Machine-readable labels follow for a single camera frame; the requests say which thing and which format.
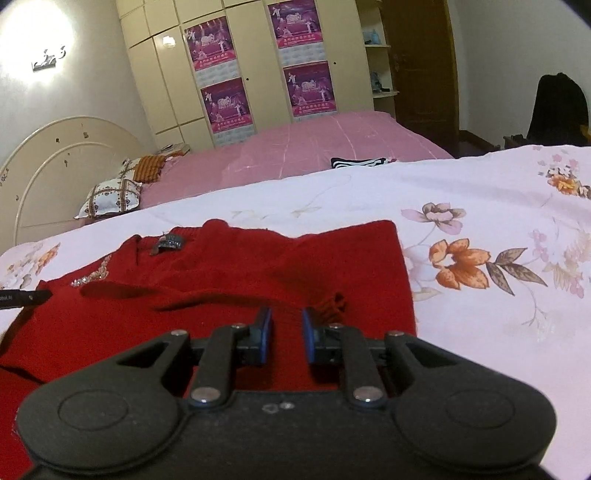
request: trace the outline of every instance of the floral bedsheet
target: floral bedsheet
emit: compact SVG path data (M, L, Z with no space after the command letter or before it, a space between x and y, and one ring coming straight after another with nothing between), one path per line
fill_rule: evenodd
M583 480L591 473L590 185L591 148L577 147L341 168L178 200L17 247L0 257L0 272L14 265L20 273L0 282L34 288L135 233L211 218L288 236L390 219L419 336L544 392L558 429L543 465L561 480ZM0 333L17 314L0 311Z

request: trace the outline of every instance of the clothing label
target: clothing label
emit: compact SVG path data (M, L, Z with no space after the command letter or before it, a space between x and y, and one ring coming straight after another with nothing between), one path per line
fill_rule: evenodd
M158 255L166 250L181 250L184 245L184 239L180 235L167 233L158 239L158 242L152 248L150 255Z

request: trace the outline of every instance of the wooden door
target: wooden door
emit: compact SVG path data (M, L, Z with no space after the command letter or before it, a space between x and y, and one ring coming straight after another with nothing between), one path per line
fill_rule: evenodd
M384 0L395 77L396 120L456 155L456 55L447 0Z

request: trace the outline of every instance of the white wall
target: white wall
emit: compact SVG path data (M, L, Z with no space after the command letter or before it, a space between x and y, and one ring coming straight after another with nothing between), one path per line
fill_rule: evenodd
M460 129L468 130L470 124L470 92L468 89L468 70L466 65L466 47L464 35L460 27L460 12L456 0L447 0L449 17L452 22L453 43L456 48L457 88L460 103Z
M44 48L65 43L54 69L33 72ZM115 0L14 0L0 12L0 165L47 123L105 118L154 150Z
M495 145L527 135L544 74L564 72L591 103L591 28L563 1L448 2L463 129Z

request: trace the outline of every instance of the poster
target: poster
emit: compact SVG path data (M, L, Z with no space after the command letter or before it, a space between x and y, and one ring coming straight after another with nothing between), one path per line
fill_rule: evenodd
M336 112L328 62L287 67L283 72L294 117Z
M269 13L284 67L326 59L314 0L271 4Z
M203 88L201 95L216 145L242 141L254 134L241 78Z
M185 38L200 87L240 76L226 17L187 28Z

